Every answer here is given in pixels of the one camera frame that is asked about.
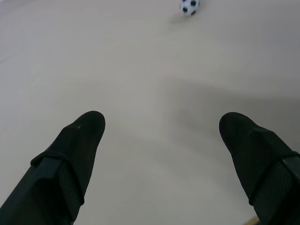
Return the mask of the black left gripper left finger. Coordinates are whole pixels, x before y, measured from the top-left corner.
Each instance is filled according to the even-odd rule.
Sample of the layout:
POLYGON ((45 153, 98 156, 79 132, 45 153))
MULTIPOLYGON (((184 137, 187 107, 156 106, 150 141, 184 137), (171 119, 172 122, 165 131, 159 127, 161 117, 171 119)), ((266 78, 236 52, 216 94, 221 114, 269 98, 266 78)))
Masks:
POLYGON ((0 225, 73 225, 93 171, 105 118, 86 112, 64 127, 0 207, 0 225))

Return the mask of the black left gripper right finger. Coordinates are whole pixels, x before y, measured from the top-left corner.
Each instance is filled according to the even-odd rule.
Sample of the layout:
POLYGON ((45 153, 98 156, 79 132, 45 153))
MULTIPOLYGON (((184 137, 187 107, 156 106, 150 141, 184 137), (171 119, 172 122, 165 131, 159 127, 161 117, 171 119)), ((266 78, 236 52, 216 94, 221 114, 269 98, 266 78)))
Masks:
POLYGON ((223 115, 219 132, 258 225, 300 225, 300 154, 241 113, 223 115))

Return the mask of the small black-white soccer ball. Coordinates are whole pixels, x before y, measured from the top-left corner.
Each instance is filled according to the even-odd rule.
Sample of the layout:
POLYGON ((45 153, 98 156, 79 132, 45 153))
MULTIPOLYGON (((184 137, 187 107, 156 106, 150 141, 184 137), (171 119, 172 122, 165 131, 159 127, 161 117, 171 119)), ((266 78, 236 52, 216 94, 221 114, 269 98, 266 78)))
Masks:
POLYGON ((199 11, 200 0, 181 0, 180 10, 184 16, 193 16, 199 11))

